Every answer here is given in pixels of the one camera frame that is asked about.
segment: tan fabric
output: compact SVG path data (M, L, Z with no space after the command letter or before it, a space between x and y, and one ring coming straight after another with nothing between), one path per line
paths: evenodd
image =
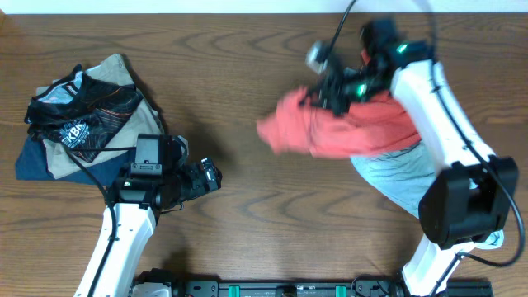
M115 83L121 86L134 84L126 70L125 62L119 54L113 54L102 61L99 66L88 69L86 74L92 78ZM37 95L46 89L47 87L37 88ZM106 148L134 147L136 145L138 134L143 133L164 133L161 121L158 118L158 113L153 110L144 99L139 103L138 108L126 122L125 126L123 126L119 133L112 138ZM65 177L79 170L79 167L75 165L75 163L73 163L64 152L64 148L61 144L57 144L47 139L43 142L46 149L48 171L53 174L54 178ZM78 161L84 167L90 167L115 158L123 153L125 153L125 151L101 152L92 163L84 162L81 159L78 159Z

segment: clothing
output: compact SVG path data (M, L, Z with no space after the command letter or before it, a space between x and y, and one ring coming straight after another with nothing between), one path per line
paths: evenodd
M126 70L125 62L119 54L113 54L105 59L99 66L90 68L86 74L95 79L104 79L106 82L120 85L133 84L132 77ZM158 113L152 109L146 100L142 100L125 126L110 140L106 148L134 147L138 134L163 134L163 126L158 118ZM48 171L55 178L66 177L67 175L79 171L79 167L73 163L64 152L61 144L44 139ZM84 167L90 167L107 160L115 158L125 151L101 152L91 163L79 160Z
M117 178L124 163L135 159L135 151L127 151L103 163L90 166L87 170L103 185L110 186ZM64 181L93 185L92 180L82 171L73 172L55 179L47 170L45 150L40 141L26 139L24 148L15 164L16 179L22 181Z
M274 153L349 158L398 151L420 141L413 122L388 91L367 103L352 103L343 117L309 104L300 106L306 93L306 87L290 92L275 114L257 122L260 138Z
M398 152L353 157L351 161L368 183L418 219L418 204L436 180L434 162L422 141ZM501 230L477 243L477 248L499 248L503 242Z
M89 77L104 80L121 86L132 86L132 77L125 67L125 62L119 54L113 54L100 65L85 71ZM37 96L49 87L37 88ZM146 100L142 100L125 125L110 140L106 148L134 147L137 135L163 134L163 126L158 113L152 109ZM117 176L123 163L134 159L134 151L101 152L91 162L78 161L90 171L103 185L110 185ZM84 172L73 163L64 152L62 144L48 139L31 141L24 148L16 161L16 178L19 180L61 180L92 184Z
M102 149L142 100L134 85L124 87L92 79L79 64L67 77L31 99L24 121L30 124L28 133L34 139L49 139L70 149ZM73 154L90 163L99 152Z

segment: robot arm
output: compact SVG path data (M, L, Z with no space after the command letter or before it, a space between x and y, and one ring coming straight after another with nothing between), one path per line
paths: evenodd
M441 63L435 63L433 66L431 60L413 62L406 68L398 68L394 72L390 90L394 98L411 116L422 136L422 141L434 160L436 175L439 176L443 170L451 168L454 163L470 167L480 164L480 161L466 148L465 142L460 138L440 98L431 91L434 89L431 67L436 72L436 78L440 80L438 82L441 85L439 92L441 92L449 113L452 114L463 133L467 135L475 150L489 162L489 156L494 155L494 152L469 123L449 88ZM468 182L466 186L468 189L472 187ZM437 286L436 293L445 290L447 280L459 264L457 261L450 267L456 253L470 252L473 248L474 242L467 241L441 249L424 234L411 261L402 270L403 281L410 295L429 295L444 271L447 271L446 277Z
M137 204L114 205L117 218L116 239L102 268L93 296L126 296L134 278L139 257L156 229L153 210L139 208ZM101 263L111 235L111 215L106 207L101 235L88 264L81 284L74 296L88 296L88 292Z
M439 92L441 92L446 107L475 150L489 162L489 156L495 153L469 123L449 88L442 64L437 62L432 66L432 63L428 59L410 63L405 68L398 68L394 72L390 91L411 116L416 129L422 136L422 141L435 162L436 175L456 162L467 167L480 164L480 161L466 148L465 142L460 138L438 96L431 91L434 89L431 83L431 67L435 71L436 79L439 80L438 84L441 85Z
M340 116L351 102L365 102L380 89L390 89L410 115L434 160L436 180L418 207L424 236L402 270L404 294L440 292L458 265L459 252L471 251L474 243L506 222L509 201L486 167L495 171L510 195L518 170L513 159L498 158L479 137L425 41L402 40L390 19L365 25L361 39L370 62L348 77L339 74L342 68L333 63L337 58L325 45L316 43L310 50L307 65L317 73L326 70L323 81L332 82L315 90L319 102L313 105Z
M105 209L101 235L75 297L129 295L141 253L163 210L177 205L183 208L184 201L221 187L222 173L210 159L186 165L187 154L186 140L181 137L138 136L135 161L127 164L107 193L111 203ZM110 207L115 211L115 221ZM172 296L170 282L151 285L137 285L130 293Z

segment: green light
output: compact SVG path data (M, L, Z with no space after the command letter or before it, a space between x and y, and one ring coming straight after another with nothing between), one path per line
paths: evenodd
M408 44L402 44L396 50L401 54L407 48L407 45Z
M357 88L357 96L361 97L365 95L366 93L366 84L361 84L360 87Z

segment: light blue fabric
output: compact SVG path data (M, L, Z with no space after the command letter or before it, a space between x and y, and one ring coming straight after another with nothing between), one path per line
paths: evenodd
M418 218L418 204L436 178L434 163L423 142L378 157L353 157L351 161L368 183ZM501 230L492 233L485 243L478 243L477 248L499 248L503 242Z

